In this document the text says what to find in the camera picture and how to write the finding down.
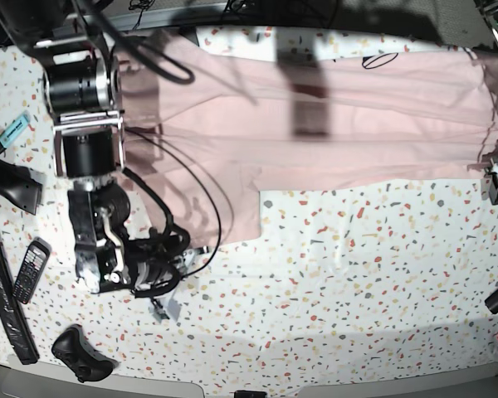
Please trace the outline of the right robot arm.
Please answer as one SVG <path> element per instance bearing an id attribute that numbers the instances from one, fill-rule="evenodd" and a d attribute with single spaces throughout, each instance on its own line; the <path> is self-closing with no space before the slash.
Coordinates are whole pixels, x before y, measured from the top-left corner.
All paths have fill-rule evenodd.
<path id="1" fill-rule="evenodd" d="M 94 294 L 127 289 L 138 299 L 173 291 L 182 280 L 189 233 L 161 197 L 125 163 L 124 110 L 117 50 L 177 85 L 174 75 L 123 36 L 93 1 L 0 1 L 0 23 L 13 44 L 44 71 L 44 102 L 53 122 L 55 172 L 71 179 L 67 193 L 75 236 L 76 275 Z M 116 180 L 123 173 L 164 214 L 164 228 L 131 239 L 130 204 Z"/>

